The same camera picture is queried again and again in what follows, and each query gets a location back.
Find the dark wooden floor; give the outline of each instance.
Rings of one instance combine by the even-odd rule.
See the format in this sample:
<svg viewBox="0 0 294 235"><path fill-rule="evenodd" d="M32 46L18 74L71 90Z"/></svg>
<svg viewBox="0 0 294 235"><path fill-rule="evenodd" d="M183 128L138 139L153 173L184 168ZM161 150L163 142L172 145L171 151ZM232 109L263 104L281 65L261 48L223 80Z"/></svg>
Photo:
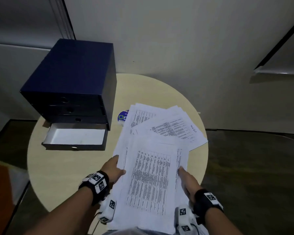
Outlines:
<svg viewBox="0 0 294 235"><path fill-rule="evenodd" d="M0 160L26 168L35 122L10 122L0 135ZM269 133L207 131L202 185L246 235L294 235L294 140ZM47 211L29 187L7 234L23 234Z"/></svg>

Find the paper sheet with table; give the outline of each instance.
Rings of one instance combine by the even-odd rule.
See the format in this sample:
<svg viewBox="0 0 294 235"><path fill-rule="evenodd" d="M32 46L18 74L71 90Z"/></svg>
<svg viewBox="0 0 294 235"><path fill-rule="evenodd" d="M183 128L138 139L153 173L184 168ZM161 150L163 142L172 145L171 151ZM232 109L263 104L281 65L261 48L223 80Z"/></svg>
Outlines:
<svg viewBox="0 0 294 235"><path fill-rule="evenodd" d="M178 106L131 105L114 150L125 169L111 193L117 206L108 229L139 227L173 234L174 210L188 203L177 169L207 139Z"/></svg>

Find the person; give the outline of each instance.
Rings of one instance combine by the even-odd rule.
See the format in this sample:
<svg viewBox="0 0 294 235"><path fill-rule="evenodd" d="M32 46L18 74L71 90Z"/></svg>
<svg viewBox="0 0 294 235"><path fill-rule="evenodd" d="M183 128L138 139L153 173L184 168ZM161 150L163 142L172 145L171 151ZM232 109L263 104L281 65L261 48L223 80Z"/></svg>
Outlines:
<svg viewBox="0 0 294 235"><path fill-rule="evenodd" d="M110 158L101 168L100 175L108 177L110 186L115 183L125 170L117 168L118 155ZM183 167L178 169L178 174L184 185L188 198L192 203L196 202L196 192L203 189L194 176ZM96 192L88 186L80 186L79 190L70 198L52 210L46 217L38 222L25 235L71 235L87 234L96 211L99 209L98 200L94 201ZM209 208L204 215L205 227L210 235L242 235L235 225L218 208ZM113 235L119 234L159 234L154 231L133 228L122 231L108 231Z"/></svg>

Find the black wristband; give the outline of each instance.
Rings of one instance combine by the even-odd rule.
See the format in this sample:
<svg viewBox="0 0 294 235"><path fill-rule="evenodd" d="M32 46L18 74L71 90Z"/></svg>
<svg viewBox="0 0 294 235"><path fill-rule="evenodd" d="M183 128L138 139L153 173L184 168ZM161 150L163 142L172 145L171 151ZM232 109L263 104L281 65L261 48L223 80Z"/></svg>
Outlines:
<svg viewBox="0 0 294 235"><path fill-rule="evenodd" d="M86 178L87 181L83 181L82 184L78 187L81 189L86 186L91 189L93 199L91 205L94 206L99 201L103 200L109 192L109 177L103 171L98 171L95 174L90 174Z"/></svg>
<svg viewBox="0 0 294 235"><path fill-rule="evenodd" d="M209 193L210 195L206 196L205 193L209 193L209 191L206 189L200 189L195 193L194 196L194 213L199 216L197 219L197 224L205 224L205 214L210 208L217 208L223 212L222 205L218 202L217 198L211 193Z"/></svg>

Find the table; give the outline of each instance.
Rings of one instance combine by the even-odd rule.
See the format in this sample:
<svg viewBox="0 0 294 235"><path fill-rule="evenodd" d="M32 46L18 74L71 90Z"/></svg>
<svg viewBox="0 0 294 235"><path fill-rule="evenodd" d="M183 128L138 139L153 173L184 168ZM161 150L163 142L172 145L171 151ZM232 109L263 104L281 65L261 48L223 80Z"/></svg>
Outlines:
<svg viewBox="0 0 294 235"><path fill-rule="evenodd" d="M117 117L130 105L142 103L160 108L178 105L207 137L204 124L192 104L177 90L159 80L135 74L117 74L117 89L111 131L108 133L105 151L52 151L41 145L48 128L40 117L32 132L28 151L27 166L32 187L43 206L53 210L76 192L81 180L98 171L112 157L122 126ZM203 180L208 161L208 144L190 151L188 171L199 183ZM92 232L97 219L90 227ZM94 234L102 234L106 226L99 223Z"/></svg>

